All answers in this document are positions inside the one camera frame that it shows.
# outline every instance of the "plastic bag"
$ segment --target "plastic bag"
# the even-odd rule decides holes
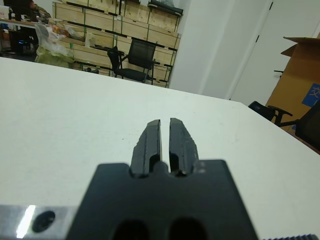
[[[83,40],[84,38],[82,36],[79,35],[79,33],[77,33],[72,27],[68,26],[68,25],[64,25],[64,28],[68,31],[68,33],[71,35],[71,37],[73,39],[77,39],[77,40]]]
[[[51,27],[42,24],[35,24],[35,32],[39,40],[35,59],[37,63],[68,68],[69,63],[75,61],[73,52],[57,43],[63,35],[52,32]]]
[[[88,33],[85,37],[85,43],[84,45],[88,48],[95,46],[96,44],[96,38],[95,35],[92,33]]]

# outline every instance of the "person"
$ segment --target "person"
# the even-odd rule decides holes
[[[36,20],[37,16],[42,16],[45,19],[51,18],[50,13],[48,13],[44,8],[35,4],[35,2],[33,0],[29,0],[29,7],[32,10],[32,16],[31,16],[32,20]]]
[[[50,13],[48,13],[44,8],[35,4],[33,0],[30,0],[29,7],[32,9],[32,11],[35,14],[41,14],[41,15],[45,15],[46,18],[51,18]]]

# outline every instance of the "stacked wooden crates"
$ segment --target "stacked wooden crates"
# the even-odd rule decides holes
[[[116,0],[53,2],[53,17],[57,26],[68,26],[84,38],[91,34],[96,45],[106,48],[117,46],[125,54],[129,53],[132,39],[155,44],[157,64],[154,66],[153,84],[168,87],[181,39],[176,32],[179,17],[131,1],[122,4],[119,14],[119,4]],[[60,44],[73,50],[75,69],[98,67],[101,74],[112,76],[111,62],[105,50],[86,47],[84,41],[71,38],[64,38]],[[129,64],[128,60],[123,62],[123,68],[146,71]]]

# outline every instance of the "office chair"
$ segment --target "office chair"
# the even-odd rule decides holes
[[[292,116],[292,114],[278,107],[266,107],[256,101],[251,103],[249,107],[270,121],[276,116],[274,124],[278,127],[296,125],[295,135],[317,150],[320,150],[320,101],[316,102],[302,118],[287,122],[281,122],[282,116],[284,114]],[[278,111],[278,115],[274,114],[271,117],[273,111]]]
[[[281,108],[278,108],[276,106],[264,106],[257,101],[254,101],[249,105],[249,108],[255,111],[256,113],[260,114],[264,118],[271,121],[275,117],[274,124],[278,125],[281,123],[282,117],[284,114],[288,114],[292,117],[292,114],[290,112],[287,112]]]
[[[131,42],[129,54],[124,58],[121,58],[121,53],[118,51],[117,46],[109,49],[107,54],[110,58],[112,70],[115,74],[120,75],[128,79],[133,79],[142,83],[145,83],[146,80],[151,80],[151,84],[153,85],[154,79],[154,64],[153,57],[155,54],[156,46],[144,41],[139,41],[133,39]],[[146,73],[137,71],[130,68],[123,68],[122,62],[128,59],[130,64],[142,67],[147,69]],[[148,75],[149,71],[152,70],[151,77]]]

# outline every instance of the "table surface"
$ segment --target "table surface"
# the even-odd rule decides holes
[[[14,25],[18,25],[18,26],[21,26],[21,27],[31,28],[31,29],[35,28],[35,22],[31,22],[31,21],[16,21],[14,19],[0,18],[0,24],[14,24]]]
[[[0,75],[0,204],[79,205],[155,119],[169,163],[174,117],[201,160],[226,160],[261,239],[320,237],[319,155],[242,103],[2,57]]]

